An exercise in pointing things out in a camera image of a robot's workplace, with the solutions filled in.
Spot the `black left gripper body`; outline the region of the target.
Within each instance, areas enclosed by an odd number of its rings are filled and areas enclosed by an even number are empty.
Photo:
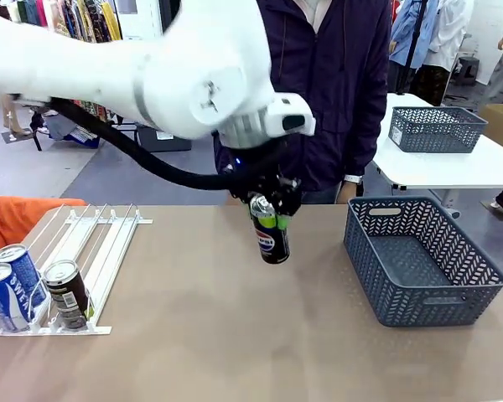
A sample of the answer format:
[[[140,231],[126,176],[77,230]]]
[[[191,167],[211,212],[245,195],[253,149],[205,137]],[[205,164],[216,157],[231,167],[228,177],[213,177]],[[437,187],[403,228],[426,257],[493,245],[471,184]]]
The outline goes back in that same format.
[[[215,133],[215,168],[220,175],[236,175],[240,179],[230,186],[232,196],[248,199],[259,193],[267,198],[286,193],[292,187],[280,167],[288,150],[285,139],[270,140],[250,149],[223,146],[220,133]]]

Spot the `person's left hand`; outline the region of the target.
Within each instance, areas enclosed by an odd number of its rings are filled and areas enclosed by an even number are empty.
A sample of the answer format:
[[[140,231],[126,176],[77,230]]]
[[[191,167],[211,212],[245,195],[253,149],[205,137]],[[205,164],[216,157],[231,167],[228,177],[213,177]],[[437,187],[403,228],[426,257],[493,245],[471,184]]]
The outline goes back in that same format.
[[[345,181],[340,187],[340,191],[337,197],[338,204],[347,204],[351,199],[353,199],[357,194],[358,184]]]

